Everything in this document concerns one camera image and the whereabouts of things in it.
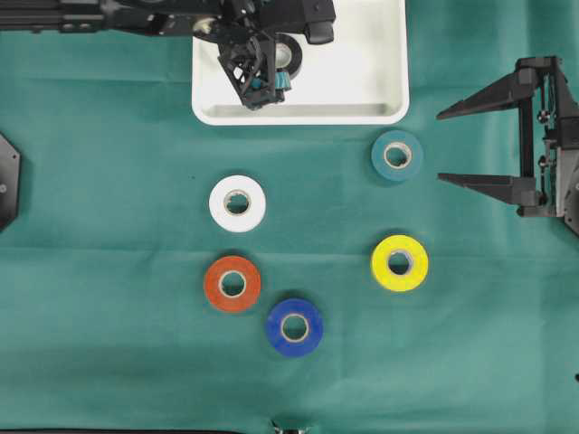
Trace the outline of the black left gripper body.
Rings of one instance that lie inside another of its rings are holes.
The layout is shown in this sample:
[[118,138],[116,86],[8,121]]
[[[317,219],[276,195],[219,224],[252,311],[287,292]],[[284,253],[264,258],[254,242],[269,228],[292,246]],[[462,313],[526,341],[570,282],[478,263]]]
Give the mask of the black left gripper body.
[[220,13],[199,19],[193,36],[217,45],[220,63],[244,107],[261,109],[284,100],[277,85],[276,39],[266,31],[261,1],[219,1]]

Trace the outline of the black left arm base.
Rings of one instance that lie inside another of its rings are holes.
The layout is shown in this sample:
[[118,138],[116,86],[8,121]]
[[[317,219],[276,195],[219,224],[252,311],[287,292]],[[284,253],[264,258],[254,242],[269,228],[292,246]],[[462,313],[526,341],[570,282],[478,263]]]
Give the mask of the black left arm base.
[[0,224],[5,230],[18,216],[21,153],[0,135]]

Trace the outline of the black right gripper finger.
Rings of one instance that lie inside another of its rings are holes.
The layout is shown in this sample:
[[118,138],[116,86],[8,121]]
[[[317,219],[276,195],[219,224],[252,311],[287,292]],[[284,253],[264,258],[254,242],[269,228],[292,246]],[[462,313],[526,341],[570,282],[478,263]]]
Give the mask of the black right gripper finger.
[[441,111],[437,120],[514,109],[534,96],[534,70],[523,68]]
[[510,175],[457,175],[438,174],[438,179],[485,194],[503,203],[532,207],[542,202],[542,193],[536,189],[534,177]]

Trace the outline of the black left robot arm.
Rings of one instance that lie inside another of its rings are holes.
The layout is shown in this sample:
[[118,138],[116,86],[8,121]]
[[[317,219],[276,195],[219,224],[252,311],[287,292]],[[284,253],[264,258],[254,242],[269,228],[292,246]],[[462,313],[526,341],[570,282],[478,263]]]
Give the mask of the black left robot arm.
[[3,1],[1,30],[194,37],[218,47],[241,103],[257,110],[284,101],[291,77],[276,65],[276,37],[259,27],[254,12],[243,1]]

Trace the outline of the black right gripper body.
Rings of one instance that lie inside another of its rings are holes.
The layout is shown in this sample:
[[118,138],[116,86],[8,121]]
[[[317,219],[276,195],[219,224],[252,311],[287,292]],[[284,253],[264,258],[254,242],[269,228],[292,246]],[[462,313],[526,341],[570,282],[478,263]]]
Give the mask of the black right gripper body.
[[519,101],[521,158],[530,157],[533,121],[544,127],[545,152],[538,159],[540,178],[521,164],[523,180],[517,198],[521,217],[556,217],[578,232],[578,103],[556,56],[517,61],[517,82],[531,87]]

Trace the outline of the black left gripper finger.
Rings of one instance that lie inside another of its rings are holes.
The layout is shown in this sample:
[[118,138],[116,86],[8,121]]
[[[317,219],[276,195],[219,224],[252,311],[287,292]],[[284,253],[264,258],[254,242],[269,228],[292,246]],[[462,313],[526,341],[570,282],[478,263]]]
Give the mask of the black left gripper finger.
[[291,77],[290,73],[286,70],[278,70],[275,73],[275,90],[276,91],[288,91],[291,90]]

